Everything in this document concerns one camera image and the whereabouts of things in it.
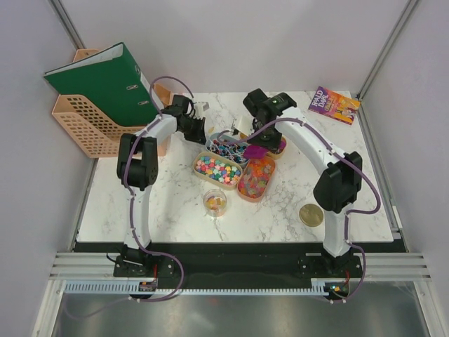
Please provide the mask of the magenta plastic scoop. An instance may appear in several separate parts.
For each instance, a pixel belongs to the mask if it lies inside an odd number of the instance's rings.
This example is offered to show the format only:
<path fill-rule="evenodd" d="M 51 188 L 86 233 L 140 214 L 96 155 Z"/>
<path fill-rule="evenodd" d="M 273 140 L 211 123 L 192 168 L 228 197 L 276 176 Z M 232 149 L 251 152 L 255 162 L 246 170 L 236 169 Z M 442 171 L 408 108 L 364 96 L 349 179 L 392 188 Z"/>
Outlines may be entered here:
<path fill-rule="evenodd" d="M 257 145 L 249 145 L 243 152 L 246 159 L 262 159 L 267 153 L 268 149 Z"/>

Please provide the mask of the clear glass jar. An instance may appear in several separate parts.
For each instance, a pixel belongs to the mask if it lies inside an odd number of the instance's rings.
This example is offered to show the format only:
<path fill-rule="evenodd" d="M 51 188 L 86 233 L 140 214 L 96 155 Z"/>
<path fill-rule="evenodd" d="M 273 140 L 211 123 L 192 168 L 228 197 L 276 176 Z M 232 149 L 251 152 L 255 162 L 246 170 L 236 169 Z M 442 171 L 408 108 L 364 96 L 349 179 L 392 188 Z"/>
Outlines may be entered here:
<path fill-rule="evenodd" d="M 227 197 L 219 189 L 209 190 L 203 196 L 203 206 L 209 216 L 218 218 L 223 216 L 227 209 Z"/>

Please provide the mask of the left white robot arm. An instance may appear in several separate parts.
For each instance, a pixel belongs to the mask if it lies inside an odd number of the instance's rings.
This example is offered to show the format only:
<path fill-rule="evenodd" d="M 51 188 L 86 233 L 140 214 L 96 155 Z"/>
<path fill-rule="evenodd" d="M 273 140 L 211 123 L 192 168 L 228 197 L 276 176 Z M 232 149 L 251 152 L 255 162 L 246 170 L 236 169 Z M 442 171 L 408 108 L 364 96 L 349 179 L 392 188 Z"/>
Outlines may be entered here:
<path fill-rule="evenodd" d="M 205 119 L 194 116 L 193 101 L 174 95 L 172 104 L 162 109 L 141 131 L 125 133 L 119 142 L 116 174 L 130 193 L 129 230 L 124 240 L 123 254 L 131 254 L 130 269 L 146 276 L 154 268 L 154 259 L 145 253 L 152 239 L 149 233 L 149 197 L 159 173 L 158 145 L 176 132 L 185 140 L 206 143 Z"/>

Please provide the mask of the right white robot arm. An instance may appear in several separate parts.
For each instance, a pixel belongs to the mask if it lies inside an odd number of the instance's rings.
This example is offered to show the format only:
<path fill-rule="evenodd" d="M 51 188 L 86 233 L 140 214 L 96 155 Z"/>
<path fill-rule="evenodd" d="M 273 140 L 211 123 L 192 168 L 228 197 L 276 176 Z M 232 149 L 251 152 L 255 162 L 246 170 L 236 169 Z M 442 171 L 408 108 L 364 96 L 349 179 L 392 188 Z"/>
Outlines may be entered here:
<path fill-rule="evenodd" d="M 338 276 L 347 267 L 344 254 L 350 250 L 344 213 L 353 208 L 361 189 L 362 158 L 333 145 L 301 112 L 287 94 L 267 96 L 262 89 L 251 91 L 243 105 L 253 117 L 255 131 L 247 143 L 267 150 L 277 150 L 281 138 L 289 139 L 312 163 L 319 179 L 313 194 L 316 203 L 325 211 L 323 248 L 328 253 L 321 259 L 322 270 Z"/>

